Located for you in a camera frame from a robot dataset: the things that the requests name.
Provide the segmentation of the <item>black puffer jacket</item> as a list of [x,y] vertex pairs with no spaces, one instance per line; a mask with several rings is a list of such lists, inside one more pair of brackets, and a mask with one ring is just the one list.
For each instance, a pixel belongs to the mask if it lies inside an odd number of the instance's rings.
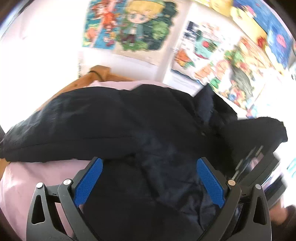
[[196,170],[231,177],[252,151],[287,141],[274,118],[238,120],[210,86],[195,96],[155,85],[66,92],[11,128],[10,162],[103,160],[83,214],[103,240],[197,240],[218,212]]

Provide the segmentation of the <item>fruit drink drawing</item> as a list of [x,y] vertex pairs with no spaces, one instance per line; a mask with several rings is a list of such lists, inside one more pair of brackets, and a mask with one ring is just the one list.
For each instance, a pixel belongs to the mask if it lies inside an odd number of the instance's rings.
[[187,22],[176,45],[171,70],[201,85],[219,83],[230,77],[232,51],[243,32],[228,18],[192,3]]

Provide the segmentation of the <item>fish on sand drawing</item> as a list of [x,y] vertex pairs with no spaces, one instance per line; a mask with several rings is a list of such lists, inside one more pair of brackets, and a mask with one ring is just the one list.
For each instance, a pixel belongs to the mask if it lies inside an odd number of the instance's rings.
[[233,1],[230,16],[260,49],[265,50],[273,12],[264,1]]

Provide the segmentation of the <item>pink jellyfish drawing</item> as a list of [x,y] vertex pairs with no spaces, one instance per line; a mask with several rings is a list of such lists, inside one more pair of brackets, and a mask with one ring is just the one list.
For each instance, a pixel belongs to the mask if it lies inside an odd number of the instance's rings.
[[274,67],[281,71],[288,68],[293,38],[279,15],[273,9],[272,12],[273,19],[269,25],[267,45],[264,51]]

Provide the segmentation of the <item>blond boy drawing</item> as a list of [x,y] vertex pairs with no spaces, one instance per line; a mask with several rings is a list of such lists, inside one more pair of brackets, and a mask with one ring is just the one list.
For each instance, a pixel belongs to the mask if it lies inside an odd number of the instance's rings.
[[114,53],[158,66],[174,42],[190,1],[128,1]]

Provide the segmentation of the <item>grey whale landscape drawing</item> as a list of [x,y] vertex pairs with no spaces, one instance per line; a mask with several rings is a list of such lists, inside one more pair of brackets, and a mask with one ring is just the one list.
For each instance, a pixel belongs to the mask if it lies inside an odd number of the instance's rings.
[[241,37],[232,49],[196,71],[195,77],[241,109],[249,110],[272,71],[273,65],[263,50]]

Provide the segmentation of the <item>white wall switch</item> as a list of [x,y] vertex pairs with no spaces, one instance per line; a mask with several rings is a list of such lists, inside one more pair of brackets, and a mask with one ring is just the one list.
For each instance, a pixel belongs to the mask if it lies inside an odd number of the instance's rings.
[[83,75],[82,67],[83,67],[83,60],[80,59],[78,62],[78,78],[80,78]]

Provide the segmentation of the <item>dark clothed operator body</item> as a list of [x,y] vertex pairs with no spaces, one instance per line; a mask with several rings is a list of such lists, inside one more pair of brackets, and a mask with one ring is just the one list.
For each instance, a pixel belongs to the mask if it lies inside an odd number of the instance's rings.
[[275,228],[287,232],[295,230],[295,206],[283,207],[281,204],[276,204],[270,209],[269,214]]

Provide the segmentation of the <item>red-haired mermaid drawing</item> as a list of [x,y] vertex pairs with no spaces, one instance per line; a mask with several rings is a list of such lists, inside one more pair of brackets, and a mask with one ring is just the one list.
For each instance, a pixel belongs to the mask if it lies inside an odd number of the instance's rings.
[[113,50],[126,1],[91,1],[85,21],[83,46]]

